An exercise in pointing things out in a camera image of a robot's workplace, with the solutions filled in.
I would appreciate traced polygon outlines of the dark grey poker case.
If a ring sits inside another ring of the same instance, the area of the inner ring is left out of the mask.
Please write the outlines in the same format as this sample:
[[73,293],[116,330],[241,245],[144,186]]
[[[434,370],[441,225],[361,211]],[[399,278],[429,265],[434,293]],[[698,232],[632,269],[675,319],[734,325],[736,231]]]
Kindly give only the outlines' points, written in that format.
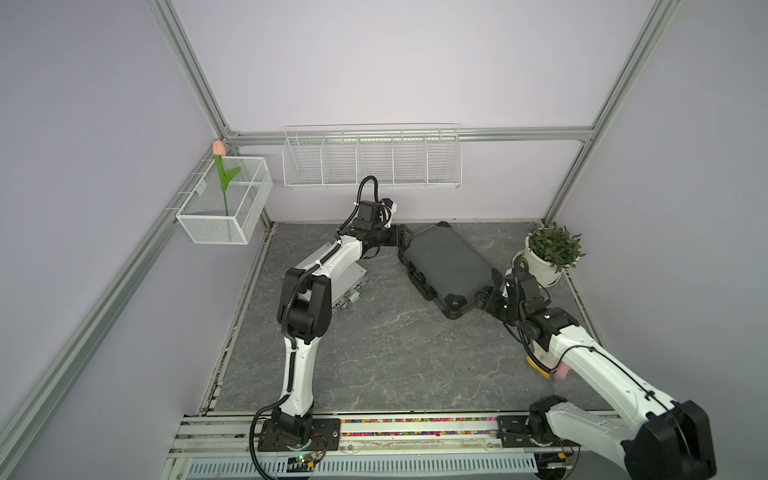
[[494,287],[497,268],[445,221],[414,233],[409,248],[398,248],[398,259],[422,297],[451,320],[475,307],[477,292]]

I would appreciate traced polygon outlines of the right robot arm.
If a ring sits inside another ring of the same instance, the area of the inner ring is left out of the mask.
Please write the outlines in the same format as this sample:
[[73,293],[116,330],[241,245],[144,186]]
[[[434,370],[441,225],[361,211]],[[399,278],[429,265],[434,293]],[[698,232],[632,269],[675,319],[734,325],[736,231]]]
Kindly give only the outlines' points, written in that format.
[[711,479],[717,473],[710,420],[702,407],[654,389],[603,348],[567,311],[547,305],[525,268],[491,271],[478,309],[513,326],[531,362],[552,374],[567,365],[614,410],[585,411],[559,395],[529,407],[525,434],[537,446],[574,442],[612,461],[633,479]]

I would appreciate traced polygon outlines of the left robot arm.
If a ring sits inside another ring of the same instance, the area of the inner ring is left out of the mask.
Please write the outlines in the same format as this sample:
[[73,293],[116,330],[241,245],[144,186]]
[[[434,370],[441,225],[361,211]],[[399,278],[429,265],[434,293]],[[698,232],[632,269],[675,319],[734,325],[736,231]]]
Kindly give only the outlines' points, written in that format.
[[355,202],[351,220],[334,240],[284,277],[277,320],[285,346],[281,394],[266,411],[275,429],[301,444],[312,435],[313,374],[319,343],[333,315],[333,287],[370,249],[403,244],[393,223],[397,204],[389,199]]

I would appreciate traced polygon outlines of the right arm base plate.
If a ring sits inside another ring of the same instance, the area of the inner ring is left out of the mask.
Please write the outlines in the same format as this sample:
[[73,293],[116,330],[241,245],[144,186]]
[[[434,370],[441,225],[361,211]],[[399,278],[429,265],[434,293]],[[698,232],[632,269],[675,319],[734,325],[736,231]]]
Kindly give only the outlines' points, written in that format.
[[496,420],[497,437],[504,448],[575,446],[575,443],[557,437],[539,414],[500,415]]

